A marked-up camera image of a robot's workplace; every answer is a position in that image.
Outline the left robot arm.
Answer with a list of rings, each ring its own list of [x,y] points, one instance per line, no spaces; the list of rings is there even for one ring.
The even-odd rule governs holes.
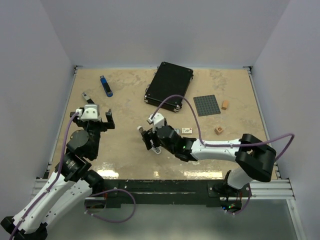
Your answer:
[[[74,205],[99,196],[104,179],[91,169],[99,153],[101,133],[115,128],[112,111],[100,117],[96,104],[87,104],[70,113],[70,123],[80,129],[64,136],[60,161],[41,190],[19,213],[1,221],[11,240],[44,240],[48,230]]]

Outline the white staples box sleeve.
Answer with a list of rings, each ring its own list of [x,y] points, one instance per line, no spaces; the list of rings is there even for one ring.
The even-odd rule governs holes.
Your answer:
[[[181,134],[182,135],[192,135],[193,134],[193,129],[191,127],[183,127],[181,129]]]

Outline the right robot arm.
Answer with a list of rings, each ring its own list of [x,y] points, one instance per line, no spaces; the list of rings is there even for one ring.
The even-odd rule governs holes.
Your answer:
[[[183,162],[221,160],[238,164],[229,170],[222,183],[214,186],[215,192],[233,197],[253,180],[268,183],[276,160],[276,151],[251,134],[229,141],[204,141],[182,137],[170,125],[144,130],[137,128],[147,150],[156,153],[164,148]]]

